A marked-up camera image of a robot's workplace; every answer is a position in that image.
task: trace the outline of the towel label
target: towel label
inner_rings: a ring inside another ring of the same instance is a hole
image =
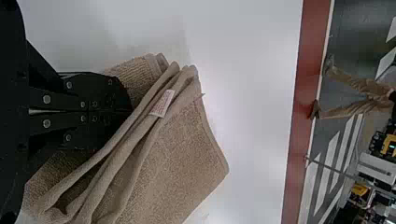
[[[160,118],[165,117],[166,111],[175,95],[174,90],[166,90],[163,93],[163,97],[157,102],[157,104],[151,109],[150,115],[154,115]]]

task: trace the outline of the terry cloth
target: terry cloth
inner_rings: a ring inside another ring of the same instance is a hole
[[[96,153],[48,160],[26,184],[23,211],[38,223],[183,223],[229,173],[196,67],[149,54],[104,74],[120,79],[134,112]],[[169,90],[164,117],[150,115]]]

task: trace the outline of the red edge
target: red edge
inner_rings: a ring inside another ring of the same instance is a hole
[[[318,91],[331,0],[304,0],[297,59],[290,147],[286,172],[282,224],[297,224],[305,178],[312,121],[308,119]]]

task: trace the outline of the screw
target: screw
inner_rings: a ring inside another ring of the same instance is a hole
[[[43,102],[44,102],[44,104],[49,105],[50,104],[50,96],[49,95],[43,96]]]
[[[69,133],[64,139],[66,140],[66,142],[70,142],[72,140],[72,135]]]
[[[24,143],[19,143],[18,144],[18,151],[24,151],[26,149],[27,149],[26,144],[24,144]]]
[[[43,126],[44,126],[44,128],[49,128],[50,127],[50,120],[49,119],[44,119]]]
[[[72,89],[73,88],[73,83],[72,82],[66,82],[66,87],[67,89]]]
[[[27,74],[24,71],[17,72],[17,77],[19,78],[27,78]]]

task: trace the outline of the yellow object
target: yellow object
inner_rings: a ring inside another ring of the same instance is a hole
[[[364,194],[366,194],[369,191],[369,189],[363,185],[360,184],[355,184],[352,188],[352,193],[362,197]]]
[[[381,150],[381,154],[386,155],[389,150],[389,145],[391,142],[396,142],[396,135],[394,134],[387,134],[387,138],[384,140],[384,147]],[[396,156],[396,150],[393,150],[392,157]]]

